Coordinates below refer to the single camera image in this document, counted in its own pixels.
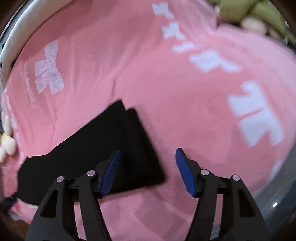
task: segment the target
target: gray surface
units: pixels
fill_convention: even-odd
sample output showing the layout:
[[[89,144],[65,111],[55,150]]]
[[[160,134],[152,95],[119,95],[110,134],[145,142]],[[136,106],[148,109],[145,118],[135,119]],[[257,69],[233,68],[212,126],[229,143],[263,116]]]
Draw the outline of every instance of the gray surface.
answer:
[[[262,216],[266,221],[273,218],[275,210],[280,205],[284,197],[287,195],[295,180],[296,145],[294,145],[294,147],[290,151],[275,178],[265,188],[263,188],[259,194],[253,194],[253,196],[256,196],[255,201],[262,213]],[[287,220],[295,206],[296,200],[290,200],[290,205],[286,206],[285,212],[282,212],[282,214],[277,217],[276,222],[278,222],[278,224],[281,224],[285,220]],[[213,228],[211,239],[218,237],[219,228],[219,226]]]

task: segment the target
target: pink blanket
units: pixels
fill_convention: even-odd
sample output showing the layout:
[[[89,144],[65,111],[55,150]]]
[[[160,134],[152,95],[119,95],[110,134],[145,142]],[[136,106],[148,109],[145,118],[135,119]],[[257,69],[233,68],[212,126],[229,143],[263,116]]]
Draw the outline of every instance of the pink blanket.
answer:
[[[111,237],[184,240],[197,200],[186,193],[175,150],[261,188],[295,140],[295,76],[287,48],[217,28],[201,0],[77,0],[32,36],[2,96],[19,145],[2,166],[5,194],[17,190],[26,156],[49,153],[122,99],[137,110],[167,180],[100,201]],[[36,207],[19,201],[14,211],[30,222]],[[76,211],[84,237],[78,204]]]

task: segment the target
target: black cloth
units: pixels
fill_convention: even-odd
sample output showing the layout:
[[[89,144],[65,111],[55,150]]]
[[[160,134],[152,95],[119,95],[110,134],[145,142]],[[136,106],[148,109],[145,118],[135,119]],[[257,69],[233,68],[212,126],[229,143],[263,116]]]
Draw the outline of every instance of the black cloth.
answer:
[[[80,177],[109,159],[115,149],[121,151],[122,161],[110,193],[165,180],[136,111],[126,111],[122,101],[117,101],[49,154],[27,158],[18,172],[16,196],[39,205],[58,176]]]

